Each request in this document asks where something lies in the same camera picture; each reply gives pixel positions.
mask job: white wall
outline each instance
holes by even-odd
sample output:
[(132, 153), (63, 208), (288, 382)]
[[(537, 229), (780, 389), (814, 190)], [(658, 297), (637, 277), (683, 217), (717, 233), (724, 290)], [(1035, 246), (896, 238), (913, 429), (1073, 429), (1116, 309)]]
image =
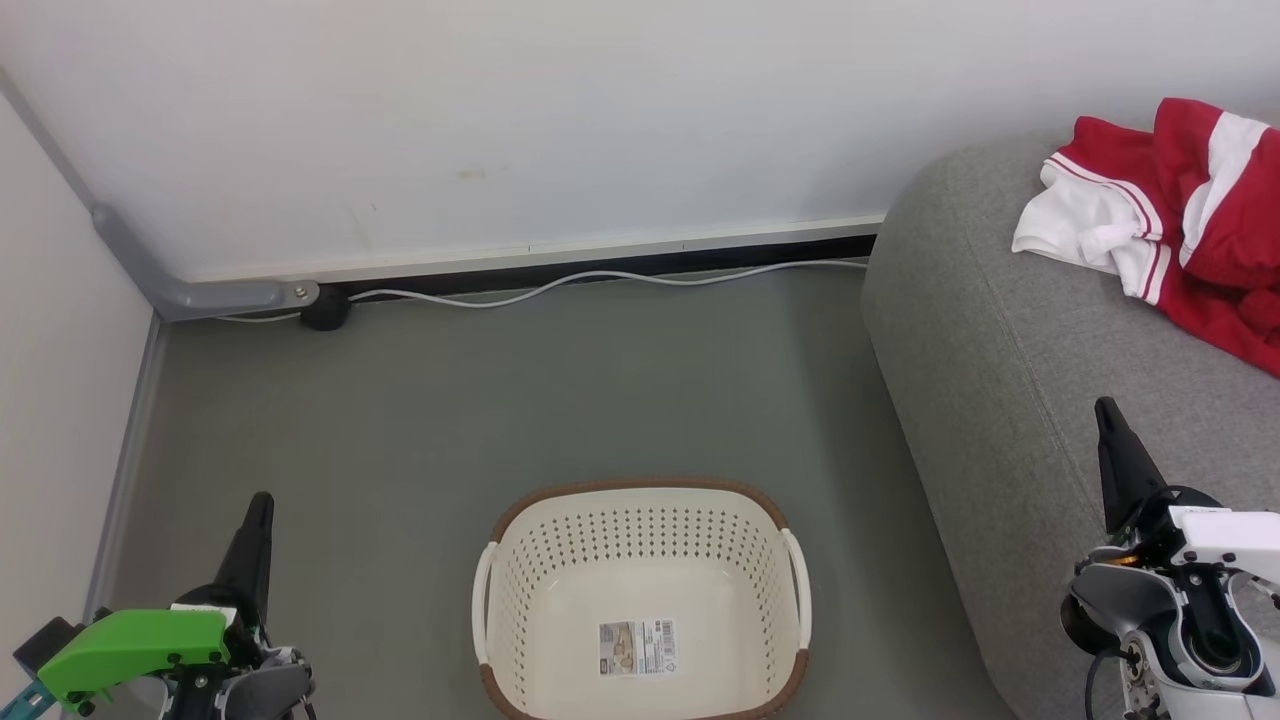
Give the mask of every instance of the white wall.
[(1272, 0), (0, 0), (0, 64), (207, 279), (838, 228), (960, 143), (1274, 95), (1277, 27)]
[(0, 97), (0, 705), (84, 612), (151, 306)]

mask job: basket handle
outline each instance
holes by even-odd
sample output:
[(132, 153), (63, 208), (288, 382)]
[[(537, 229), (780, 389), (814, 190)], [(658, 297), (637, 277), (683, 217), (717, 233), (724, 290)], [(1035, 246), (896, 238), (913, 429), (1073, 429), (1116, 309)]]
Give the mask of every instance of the basket handle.
[(791, 569), (796, 574), (796, 605), (800, 606), (800, 648), (809, 650), (813, 637), (813, 591), (809, 587), (809, 566), (804, 562), (800, 541), (791, 534), (790, 528), (782, 528), (782, 539), (787, 541), (791, 553)]
[(489, 588), (489, 569), (493, 566), (493, 553), (497, 550), (498, 543), (490, 542), (484, 548), (484, 552), (480, 553), (480, 565), (476, 566), (476, 579), (471, 585), (471, 642), (475, 643), (476, 660), (480, 665), (489, 664), (484, 593)]

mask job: perforated basket wall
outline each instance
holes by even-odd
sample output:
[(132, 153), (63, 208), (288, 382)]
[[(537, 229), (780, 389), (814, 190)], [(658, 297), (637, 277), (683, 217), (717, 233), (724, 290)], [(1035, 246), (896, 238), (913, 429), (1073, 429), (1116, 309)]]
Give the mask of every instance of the perforated basket wall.
[(517, 503), (494, 533), (486, 648), (490, 694), (512, 717), (538, 710), (531, 697), (531, 615), (539, 593), (570, 570), (616, 571), (689, 561), (733, 578), (756, 609), (740, 641), (754, 655), (748, 683), (758, 697), (741, 717), (764, 717), (795, 692), (808, 661), (800, 647), (792, 565), (781, 511), (763, 493), (721, 480), (623, 480), (548, 491)]

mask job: laundry basket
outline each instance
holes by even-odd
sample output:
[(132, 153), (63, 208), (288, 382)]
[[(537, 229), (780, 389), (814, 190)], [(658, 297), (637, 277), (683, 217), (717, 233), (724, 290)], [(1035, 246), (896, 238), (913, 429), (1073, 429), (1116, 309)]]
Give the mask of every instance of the laundry basket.
[(800, 543), (744, 484), (636, 479), (516, 503), (480, 556), (471, 632), (512, 720), (755, 720), (800, 687)]

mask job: label sticker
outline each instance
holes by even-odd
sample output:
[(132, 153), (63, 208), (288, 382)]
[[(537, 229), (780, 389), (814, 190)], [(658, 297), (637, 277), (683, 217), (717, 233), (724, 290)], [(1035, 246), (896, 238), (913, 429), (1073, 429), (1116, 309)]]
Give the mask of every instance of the label sticker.
[(669, 675), (678, 669), (675, 620), (600, 625), (600, 675)]

